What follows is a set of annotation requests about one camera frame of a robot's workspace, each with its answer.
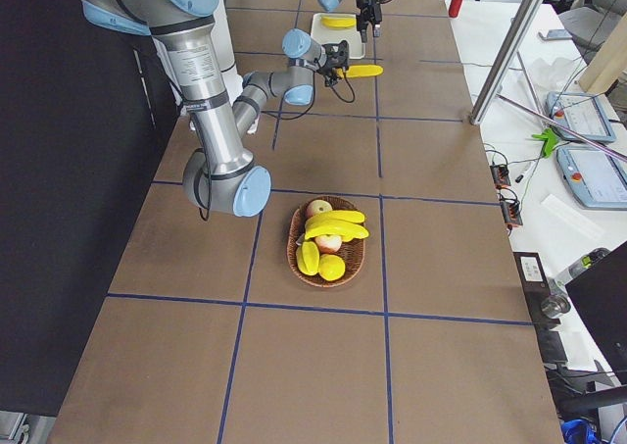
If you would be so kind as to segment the yellow banana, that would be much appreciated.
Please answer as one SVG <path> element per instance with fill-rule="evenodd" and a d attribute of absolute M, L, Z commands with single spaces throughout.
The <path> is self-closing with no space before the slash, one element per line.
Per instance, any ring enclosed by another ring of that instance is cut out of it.
<path fill-rule="evenodd" d="M 308 218 L 305 222 L 305 229 L 310 228 L 316 222 L 343 221 L 363 223 L 365 220 L 365 214 L 357 210 L 331 210 Z"/>
<path fill-rule="evenodd" d="M 320 23 L 333 30 L 351 29 L 357 27 L 357 19 L 354 15 L 322 15 Z"/>
<path fill-rule="evenodd" d="M 379 65 L 361 64 L 349 66 L 344 71 L 344 77 L 348 79 L 376 77 L 383 74 L 384 69 Z"/>
<path fill-rule="evenodd" d="M 366 239 L 369 231 L 362 225 L 345 221 L 326 221 L 310 225 L 305 230 L 305 239 L 310 240 L 321 235 L 340 235 L 353 239 Z"/>

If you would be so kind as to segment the brown wicker basket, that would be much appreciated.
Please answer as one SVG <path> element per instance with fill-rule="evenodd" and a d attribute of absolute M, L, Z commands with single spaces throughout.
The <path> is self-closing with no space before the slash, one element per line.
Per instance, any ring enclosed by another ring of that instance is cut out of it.
<path fill-rule="evenodd" d="M 342 276 L 338 276 L 336 279 L 326 279 L 318 272 L 313 274 L 302 272 L 298 266 L 297 251 L 301 248 L 299 239 L 306 233 L 307 207 L 313 201 L 315 199 L 302 203 L 292 214 L 286 244 L 287 263 L 292 273 L 306 284 L 318 288 L 337 287 L 352 280 L 362 268 L 365 250 L 364 239 L 353 238 L 344 242 L 338 252 L 333 253 L 333 256 L 341 258 L 344 263 Z"/>

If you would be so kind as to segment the cream bear print tray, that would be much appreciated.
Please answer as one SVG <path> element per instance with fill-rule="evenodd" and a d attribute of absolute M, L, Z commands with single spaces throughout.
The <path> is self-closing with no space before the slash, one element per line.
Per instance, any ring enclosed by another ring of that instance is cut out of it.
<path fill-rule="evenodd" d="M 354 15 L 345 13 L 316 13 L 312 18 L 310 36 L 319 44 L 339 43 L 347 40 L 350 48 L 351 59 L 362 59 L 365 56 L 365 44 L 361 41 L 361 35 L 357 28 L 333 30 L 324 27 L 320 23 L 322 15 Z"/>

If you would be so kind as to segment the pink peach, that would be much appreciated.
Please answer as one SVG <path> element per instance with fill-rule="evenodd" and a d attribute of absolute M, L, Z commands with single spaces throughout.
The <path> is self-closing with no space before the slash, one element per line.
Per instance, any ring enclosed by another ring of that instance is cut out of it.
<path fill-rule="evenodd" d="M 310 219 L 318 214 L 332 211 L 332 205 L 324 199 L 312 200 L 306 208 L 306 218 Z"/>

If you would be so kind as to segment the yellow star fruit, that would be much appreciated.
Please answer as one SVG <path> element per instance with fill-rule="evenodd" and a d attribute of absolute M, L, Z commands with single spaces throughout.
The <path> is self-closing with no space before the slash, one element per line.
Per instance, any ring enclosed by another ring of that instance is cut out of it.
<path fill-rule="evenodd" d="M 299 271 L 305 275 L 318 274 L 320 254 L 313 241 L 305 241 L 296 249 L 296 261 Z"/>

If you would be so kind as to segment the yellow lemon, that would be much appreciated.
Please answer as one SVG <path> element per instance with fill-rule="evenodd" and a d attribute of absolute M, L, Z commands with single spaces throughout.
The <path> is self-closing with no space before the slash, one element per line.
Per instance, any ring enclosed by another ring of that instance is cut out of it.
<path fill-rule="evenodd" d="M 318 274 L 326 281 L 340 279 L 346 271 L 344 260 L 334 254 L 323 254 L 319 258 Z"/>

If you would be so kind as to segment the green clamp tool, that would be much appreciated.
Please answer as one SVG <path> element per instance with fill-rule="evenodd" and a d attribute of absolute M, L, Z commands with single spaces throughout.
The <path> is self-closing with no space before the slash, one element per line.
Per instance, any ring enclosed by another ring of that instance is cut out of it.
<path fill-rule="evenodd" d="M 550 127 L 544 128 L 541 133 L 532 134 L 531 137 L 535 140 L 543 142 L 539 154 L 541 159 L 549 158 L 559 143 L 558 135 Z"/>

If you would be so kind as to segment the upper teach pendant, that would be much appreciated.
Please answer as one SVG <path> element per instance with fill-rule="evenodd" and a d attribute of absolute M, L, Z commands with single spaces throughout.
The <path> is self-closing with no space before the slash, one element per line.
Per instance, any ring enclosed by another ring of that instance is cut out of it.
<path fill-rule="evenodd" d="M 593 94 L 549 92 L 546 110 L 553 121 L 590 140 L 599 143 L 613 143 L 616 140 L 602 104 Z"/>

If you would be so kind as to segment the teach pendant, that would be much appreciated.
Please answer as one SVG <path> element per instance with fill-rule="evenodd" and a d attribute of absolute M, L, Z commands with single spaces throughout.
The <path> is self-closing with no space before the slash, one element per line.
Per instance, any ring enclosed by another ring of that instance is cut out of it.
<path fill-rule="evenodd" d="M 602 104 L 593 94 L 549 92 L 546 110 L 553 121 L 590 140 L 599 143 L 613 143 L 616 140 Z"/>
<path fill-rule="evenodd" d="M 587 146 L 565 146 L 555 152 L 566 186 L 584 207 L 626 209 L 626 164 Z"/>

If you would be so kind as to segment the lower teach pendant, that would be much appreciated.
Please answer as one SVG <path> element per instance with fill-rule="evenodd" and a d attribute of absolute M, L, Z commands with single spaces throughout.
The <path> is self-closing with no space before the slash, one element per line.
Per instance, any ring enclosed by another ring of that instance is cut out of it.
<path fill-rule="evenodd" d="M 587 146 L 565 146 L 555 152 L 566 186 L 584 207 L 626 209 L 626 164 Z"/>

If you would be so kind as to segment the black monitor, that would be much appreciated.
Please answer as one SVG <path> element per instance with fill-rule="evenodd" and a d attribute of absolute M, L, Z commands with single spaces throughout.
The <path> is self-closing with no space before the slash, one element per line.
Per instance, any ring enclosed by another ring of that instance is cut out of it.
<path fill-rule="evenodd" d="M 626 384 L 626 252 L 623 246 L 566 285 L 571 303 L 610 368 Z"/>

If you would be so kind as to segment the aluminium frame post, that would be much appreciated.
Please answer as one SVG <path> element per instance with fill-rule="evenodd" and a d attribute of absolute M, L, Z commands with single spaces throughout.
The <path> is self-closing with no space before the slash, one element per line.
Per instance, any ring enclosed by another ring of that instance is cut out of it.
<path fill-rule="evenodd" d="M 469 115 L 471 124 L 482 123 L 487 111 L 502 85 L 506 73 L 511 65 L 515 53 L 532 24 L 543 0 L 522 0 L 520 6 L 510 22 L 504 42 L 499 49 L 496 60 L 490 69 L 477 101 Z"/>

